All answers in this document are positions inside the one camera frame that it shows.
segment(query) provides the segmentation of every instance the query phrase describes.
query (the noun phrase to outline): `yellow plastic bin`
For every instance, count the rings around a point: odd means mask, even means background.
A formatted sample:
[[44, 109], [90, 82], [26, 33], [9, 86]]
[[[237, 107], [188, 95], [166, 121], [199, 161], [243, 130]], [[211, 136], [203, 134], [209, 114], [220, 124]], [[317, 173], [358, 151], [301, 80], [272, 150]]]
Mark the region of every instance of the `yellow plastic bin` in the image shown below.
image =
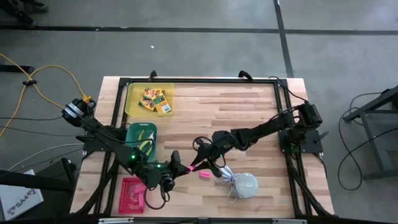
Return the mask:
[[[145, 89], [161, 89], [171, 107], [168, 113], [158, 113], [138, 105], [144, 95]], [[132, 83], [127, 90], [125, 112], [130, 116], [173, 116], [174, 110], [174, 84], [173, 83]]]

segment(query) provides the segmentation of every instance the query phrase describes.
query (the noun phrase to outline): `white cable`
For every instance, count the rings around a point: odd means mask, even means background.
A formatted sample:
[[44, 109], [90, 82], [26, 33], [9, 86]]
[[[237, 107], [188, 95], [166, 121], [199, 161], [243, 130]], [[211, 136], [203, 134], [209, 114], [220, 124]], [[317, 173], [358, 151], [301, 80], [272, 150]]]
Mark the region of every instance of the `white cable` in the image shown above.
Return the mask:
[[40, 152], [36, 152], [35, 154], [33, 154], [33, 155], [29, 156], [28, 158], [24, 159], [23, 161], [20, 161], [20, 162], [18, 162], [17, 164], [13, 165], [10, 169], [8, 169], [8, 171], [12, 170], [14, 167], [16, 167], [16, 166], [18, 166], [19, 164], [25, 162], [26, 160], [28, 160], [28, 159], [30, 159], [30, 158], [32, 158], [32, 157], [34, 157], [34, 156], [37, 156], [37, 155], [39, 155], [40, 153], [43, 153], [43, 152], [45, 152], [45, 151], [48, 151], [48, 150], [51, 150], [51, 149], [57, 149], [57, 148], [59, 148], [59, 147], [82, 146], [82, 145], [84, 145], [84, 144], [83, 144], [83, 143], [63, 144], [63, 145], [53, 146], [53, 147], [50, 147], [50, 148], [47, 148], [47, 149], [43, 149], [43, 150], [41, 150]]

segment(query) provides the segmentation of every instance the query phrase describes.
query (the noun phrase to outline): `wooden table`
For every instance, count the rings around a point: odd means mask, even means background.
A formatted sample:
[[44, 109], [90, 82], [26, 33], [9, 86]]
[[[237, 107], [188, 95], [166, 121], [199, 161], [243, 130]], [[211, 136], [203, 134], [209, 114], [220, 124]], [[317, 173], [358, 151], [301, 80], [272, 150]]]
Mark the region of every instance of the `wooden table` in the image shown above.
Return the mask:
[[[120, 77], [104, 77], [99, 93], [95, 116], [103, 124], [110, 124]], [[306, 98], [304, 81], [288, 79], [289, 88], [296, 95]], [[189, 166], [196, 152], [192, 141], [198, 136], [208, 136], [218, 130], [251, 128], [267, 121], [277, 113], [274, 87], [268, 84], [230, 83], [176, 83], [174, 86], [174, 116], [171, 118], [132, 118], [127, 122], [149, 121], [157, 125], [157, 153], [159, 161], [170, 160], [173, 150], [179, 150], [182, 164]], [[292, 105], [302, 101], [291, 96]], [[123, 110], [119, 110], [118, 125]], [[95, 152], [81, 166], [71, 212], [77, 211], [88, 200], [100, 180], [104, 153]], [[229, 203], [228, 184], [198, 178], [192, 173], [175, 180], [170, 201], [161, 210], [146, 208], [143, 217], [239, 217], [270, 218], [294, 217], [292, 198], [287, 177], [285, 157], [280, 152], [277, 134], [259, 140], [246, 152], [231, 150], [226, 155], [227, 165], [234, 173], [250, 172], [259, 181], [255, 197]], [[312, 154], [303, 154], [307, 184], [318, 201], [333, 213], [328, 183], [321, 162]], [[118, 214], [121, 182], [130, 175], [119, 169], [114, 194], [112, 216]], [[301, 190], [298, 190], [300, 208], [304, 212]], [[101, 211], [106, 205], [108, 188], [104, 191]], [[153, 206], [162, 202], [160, 192], [148, 193]]]

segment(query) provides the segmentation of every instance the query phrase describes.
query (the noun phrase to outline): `gray floor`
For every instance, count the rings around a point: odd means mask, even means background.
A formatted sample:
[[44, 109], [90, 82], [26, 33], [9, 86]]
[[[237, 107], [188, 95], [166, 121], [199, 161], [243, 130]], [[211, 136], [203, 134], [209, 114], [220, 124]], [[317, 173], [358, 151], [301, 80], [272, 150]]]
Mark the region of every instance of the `gray floor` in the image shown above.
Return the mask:
[[[277, 28], [272, 0], [110, 0], [48, 1], [51, 11], [35, 18], [41, 24], [135, 27]], [[398, 2], [393, 0], [280, 0], [287, 29], [397, 30]], [[13, 20], [0, 12], [0, 21]], [[363, 182], [354, 192], [342, 189], [337, 167], [346, 151], [338, 135], [338, 119], [351, 99], [397, 85], [398, 36], [288, 35], [295, 77], [304, 78], [312, 103], [320, 110], [328, 183], [337, 215], [346, 218], [398, 222], [398, 178]], [[95, 98], [105, 75], [236, 76], [246, 70], [255, 77], [286, 77], [278, 34], [50, 32], [0, 30], [0, 53], [20, 64], [41, 67], [61, 65], [73, 72], [87, 94]], [[65, 104], [80, 94], [60, 70], [37, 75], [39, 87], [51, 99]], [[25, 76], [0, 75], [0, 116], [16, 107]], [[360, 98], [360, 106], [371, 97]], [[58, 109], [30, 88], [18, 117], [53, 118]], [[33, 121], [13, 121], [12, 127], [55, 134], [81, 130], [60, 120], [36, 126]], [[344, 124], [349, 147], [366, 140], [363, 129]], [[0, 138], [0, 169], [46, 147], [77, 142], [74, 138], [50, 137], [7, 130]], [[28, 166], [72, 151], [61, 148], [27, 161]], [[376, 170], [370, 148], [356, 152], [364, 173]], [[79, 163], [80, 152], [69, 158]], [[35, 166], [40, 170], [47, 163]], [[348, 187], [358, 182], [358, 171], [348, 159], [342, 167]]]

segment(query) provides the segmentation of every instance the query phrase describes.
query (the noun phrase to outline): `green plastic bin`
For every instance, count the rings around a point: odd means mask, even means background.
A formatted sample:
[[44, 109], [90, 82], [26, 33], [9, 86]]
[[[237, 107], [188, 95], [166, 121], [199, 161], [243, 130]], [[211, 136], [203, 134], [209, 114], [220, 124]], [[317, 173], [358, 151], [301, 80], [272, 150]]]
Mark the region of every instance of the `green plastic bin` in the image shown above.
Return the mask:
[[[154, 143], [152, 145], [152, 150], [147, 152], [149, 153], [148, 162], [154, 162], [157, 142], [157, 128], [154, 123], [140, 122], [131, 124], [127, 130], [126, 142], [137, 141], [142, 131], [144, 131], [144, 134], [142, 135], [141, 139], [149, 139], [149, 136], [152, 134], [152, 132], [154, 132]], [[127, 145], [130, 147], [139, 147], [142, 143], [143, 142], [127, 143]]]

